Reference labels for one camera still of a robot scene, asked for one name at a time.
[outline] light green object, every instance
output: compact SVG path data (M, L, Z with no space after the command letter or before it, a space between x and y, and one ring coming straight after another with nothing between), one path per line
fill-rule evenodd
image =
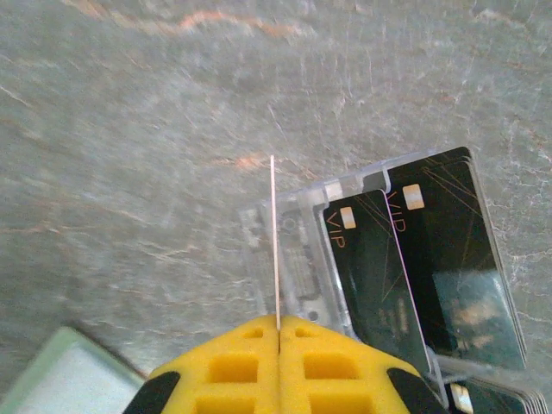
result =
M17 380L0 414L119 414L143 382L105 349L64 327Z

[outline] gray granite surface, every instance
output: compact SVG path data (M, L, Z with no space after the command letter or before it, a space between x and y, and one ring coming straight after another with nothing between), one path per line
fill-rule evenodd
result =
M0 0L0 396L64 323L147 373L255 317L269 154L468 145L551 398L551 40L543 0Z

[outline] rectangular slot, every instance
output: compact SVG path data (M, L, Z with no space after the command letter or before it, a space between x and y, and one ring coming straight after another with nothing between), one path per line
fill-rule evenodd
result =
M252 398L203 397L196 402L196 414L254 414Z
M363 395L311 395L310 414L371 414L370 399Z
M304 356L304 377L308 380L357 380L358 369L343 354L307 354Z
M219 355L210 362L209 382L257 382L258 368L253 355Z

